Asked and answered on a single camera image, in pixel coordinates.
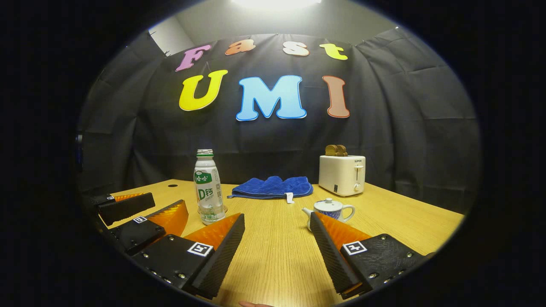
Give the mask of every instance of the teapot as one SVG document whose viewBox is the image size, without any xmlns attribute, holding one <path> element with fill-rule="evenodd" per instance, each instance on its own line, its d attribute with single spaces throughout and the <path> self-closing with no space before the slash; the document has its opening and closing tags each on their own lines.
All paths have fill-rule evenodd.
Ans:
<svg viewBox="0 0 546 307">
<path fill-rule="evenodd" d="M 341 214 L 341 211 L 345 208 L 351 208 L 352 212 L 351 214 L 343 218 L 343 215 Z M 321 200 L 316 202 L 313 205 L 313 211 L 302 208 L 301 211 L 305 212 L 307 216 L 309 217 L 309 220 L 307 220 L 307 229 L 311 230 L 311 212 L 320 212 L 324 215 L 328 215 L 329 217 L 332 217 L 338 221 L 341 221 L 343 223 L 347 222 L 351 217 L 353 217 L 354 212 L 356 211 L 356 208 L 351 205 L 344 205 L 340 202 L 337 202 L 335 200 L 332 200 L 331 198 L 327 198 L 325 200 Z"/>
</svg>

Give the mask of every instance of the hand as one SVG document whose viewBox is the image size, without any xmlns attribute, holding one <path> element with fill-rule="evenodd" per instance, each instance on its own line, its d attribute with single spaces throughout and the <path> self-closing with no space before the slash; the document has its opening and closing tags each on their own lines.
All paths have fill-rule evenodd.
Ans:
<svg viewBox="0 0 546 307">
<path fill-rule="evenodd" d="M 242 307 L 273 307 L 273 306 L 264 305 L 264 304 L 253 304 L 253 303 L 250 303 L 250 302 L 246 302 L 244 300 L 240 301 L 239 305 L 241 305 Z"/>
</svg>

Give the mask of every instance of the blue towel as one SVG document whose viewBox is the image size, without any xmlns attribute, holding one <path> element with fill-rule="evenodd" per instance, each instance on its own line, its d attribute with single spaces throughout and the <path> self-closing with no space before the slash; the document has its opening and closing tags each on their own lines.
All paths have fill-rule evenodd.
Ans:
<svg viewBox="0 0 546 307">
<path fill-rule="evenodd" d="M 307 196 L 313 193 L 313 186 L 307 177 L 292 177 L 285 181 L 279 176 L 269 177 L 267 180 L 252 178 L 244 184 L 233 188 L 233 197 L 246 197 L 255 199 L 286 198 L 288 192 L 294 193 L 294 197 Z"/>
</svg>

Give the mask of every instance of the letter m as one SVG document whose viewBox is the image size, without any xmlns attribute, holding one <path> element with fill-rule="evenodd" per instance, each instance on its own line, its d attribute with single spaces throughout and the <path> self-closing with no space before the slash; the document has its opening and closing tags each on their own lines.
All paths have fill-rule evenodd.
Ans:
<svg viewBox="0 0 546 307">
<path fill-rule="evenodd" d="M 301 108 L 300 82 L 300 76 L 282 76 L 270 91 L 259 77 L 240 80 L 239 84 L 242 86 L 241 111 L 237 113 L 235 118 L 238 121 L 257 119 L 258 112 L 254 111 L 254 101 L 265 118 L 269 118 L 280 100 L 281 107 L 276 113 L 279 118 L 302 119 L 307 115 L 307 112 Z"/>
</svg>

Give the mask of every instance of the ceiling light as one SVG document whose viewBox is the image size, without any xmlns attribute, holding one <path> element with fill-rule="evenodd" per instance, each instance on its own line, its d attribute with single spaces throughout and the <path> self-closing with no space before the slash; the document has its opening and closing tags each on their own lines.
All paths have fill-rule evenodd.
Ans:
<svg viewBox="0 0 546 307">
<path fill-rule="evenodd" d="M 232 0 L 232 2 L 250 9 L 279 11 L 308 7 L 320 3 L 322 0 Z"/>
</svg>

